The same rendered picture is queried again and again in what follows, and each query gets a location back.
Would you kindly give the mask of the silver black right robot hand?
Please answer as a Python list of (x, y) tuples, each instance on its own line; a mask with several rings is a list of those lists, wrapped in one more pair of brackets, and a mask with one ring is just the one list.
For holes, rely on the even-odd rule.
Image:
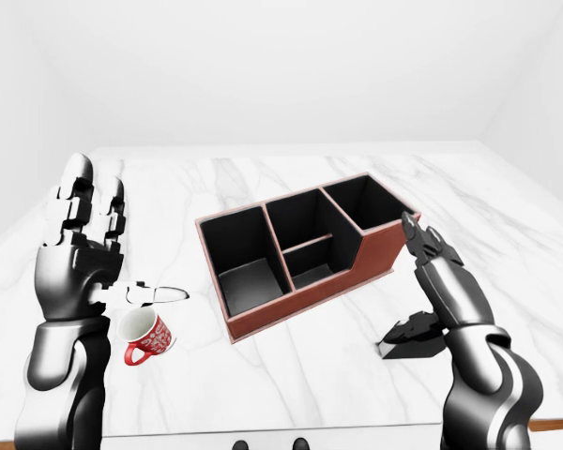
[(383, 341), (424, 342), (440, 337), (444, 329), (493, 324), (489, 302), (456, 250), (434, 228), (421, 229), (409, 213), (402, 214), (402, 225), (407, 249), (416, 258), (416, 279), (434, 311), (421, 311), (396, 323)]

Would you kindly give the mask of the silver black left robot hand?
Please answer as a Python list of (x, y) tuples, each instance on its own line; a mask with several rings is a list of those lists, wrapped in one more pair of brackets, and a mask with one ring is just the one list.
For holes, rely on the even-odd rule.
[(93, 166), (70, 157), (48, 201), (47, 224), (38, 250), (35, 291), (48, 321), (95, 317), (106, 307), (93, 294), (117, 283), (124, 255), (118, 238), (126, 226), (124, 187), (114, 176), (99, 205), (92, 205)]

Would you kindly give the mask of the black book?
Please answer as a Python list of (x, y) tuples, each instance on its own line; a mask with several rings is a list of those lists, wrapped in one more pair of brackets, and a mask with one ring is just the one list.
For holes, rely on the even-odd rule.
[(446, 342), (442, 337), (427, 341), (410, 340), (399, 344), (382, 340), (377, 347), (383, 359), (432, 358), (446, 349)]

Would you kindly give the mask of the red-brown desk caddy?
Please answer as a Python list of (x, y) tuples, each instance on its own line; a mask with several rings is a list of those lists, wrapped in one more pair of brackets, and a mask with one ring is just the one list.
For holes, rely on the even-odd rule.
[(196, 219), (231, 341), (391, 273), (404, 212), (363, 173)]

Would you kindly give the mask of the red and white mug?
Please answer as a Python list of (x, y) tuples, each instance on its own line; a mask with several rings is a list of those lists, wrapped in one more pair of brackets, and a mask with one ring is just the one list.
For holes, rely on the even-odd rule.
[(127, 313), (117, 327), (118, 336), (128, 347), (124, 362), (138, 366), (149, 357), (165, 353), (174, 337), (158, 312), (152, 307), (139, 307)]

